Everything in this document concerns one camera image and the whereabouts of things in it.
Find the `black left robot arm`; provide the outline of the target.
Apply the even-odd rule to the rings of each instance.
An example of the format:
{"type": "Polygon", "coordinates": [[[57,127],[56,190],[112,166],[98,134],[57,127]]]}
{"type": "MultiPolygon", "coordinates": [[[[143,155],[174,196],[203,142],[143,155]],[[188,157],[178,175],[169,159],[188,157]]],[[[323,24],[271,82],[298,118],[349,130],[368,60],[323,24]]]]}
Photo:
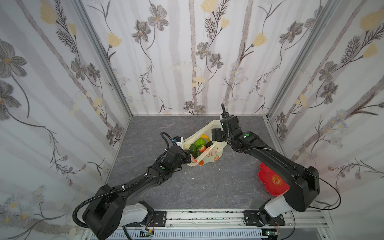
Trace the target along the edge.
{"type": "Polygon", "coordinates": [[[192,162],[191,152],[183,149],[183,137],[171,137],[161,132],[166,142],[165,151],[146,168],[139,177],[115,186],[104,185],[95,196],[75,207],[72,218],[76,225],[90,229],[99,240],[111,236],[123,224],[124,208],[127,202],[143,191],[160,186],[169,180],[173,173],[180,171],[183,164],[192,162]]]}

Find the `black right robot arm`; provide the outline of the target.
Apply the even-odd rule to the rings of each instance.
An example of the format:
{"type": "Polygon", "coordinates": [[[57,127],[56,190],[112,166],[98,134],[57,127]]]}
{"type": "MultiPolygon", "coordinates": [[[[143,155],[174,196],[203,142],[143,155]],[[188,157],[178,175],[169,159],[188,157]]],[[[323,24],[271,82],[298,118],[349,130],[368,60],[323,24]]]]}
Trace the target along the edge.
{"type": "Polygon", "coordinates": [[[282,218],[284,213],[305,212],[320,194],[319,172],[297,164],[276,150],[270,148],[255,133],[242,131],[236,116],[226,110],[222,112],[221,127],[212,129],[215,142],[225,142],[237,153],[248,154],[265,164],[281,177],[289,189],[283,194],[266,201],[253,216],[245,216],[244,221],[251,221],[252,226],[269,226],[282,218]]]}

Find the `red flower-shaped plastic bowl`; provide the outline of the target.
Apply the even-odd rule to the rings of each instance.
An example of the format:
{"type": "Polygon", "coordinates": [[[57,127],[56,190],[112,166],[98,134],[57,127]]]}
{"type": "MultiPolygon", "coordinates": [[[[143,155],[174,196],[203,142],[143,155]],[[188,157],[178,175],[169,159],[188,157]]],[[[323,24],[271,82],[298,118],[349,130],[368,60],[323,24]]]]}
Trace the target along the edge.
{"type": "Polygon", "coordinates": [[[273,196],[284,194],[290,189],[290,186],[264,163],[261,163],[259,179],[265,185],[266,190],[273,196]]]}

